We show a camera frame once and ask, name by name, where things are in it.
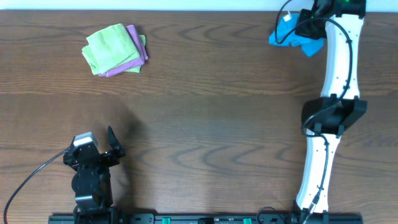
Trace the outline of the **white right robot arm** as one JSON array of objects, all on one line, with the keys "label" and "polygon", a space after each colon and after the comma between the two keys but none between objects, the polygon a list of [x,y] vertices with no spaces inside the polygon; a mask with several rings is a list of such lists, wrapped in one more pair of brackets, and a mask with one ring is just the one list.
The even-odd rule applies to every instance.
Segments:
[{"label": "white right robot arm", "polygon": [[295,34],[326,39],[326,74],[320,97],[302,110],[307,138],[303,180],[296,203],[307,215],[328,211],[328,186],[336,149],[343,133],[362,117],[367,103],[358,88],[359,36],[366,0],[317,0],[300,12]]}]

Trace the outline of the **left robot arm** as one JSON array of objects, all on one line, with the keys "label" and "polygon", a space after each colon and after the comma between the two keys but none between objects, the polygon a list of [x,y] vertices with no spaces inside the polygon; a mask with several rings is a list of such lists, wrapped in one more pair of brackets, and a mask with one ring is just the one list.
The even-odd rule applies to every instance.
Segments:
[{"label": "left robot arm", "polygon": [[82,212],[96,212],[113,204],[109,168],[118,165],[125,152],[110,126],[108,143],[111,149],[100,153],[93,133],[83,133],[73,138],[63,155],[63,163],[76,172],[72,189]]}]

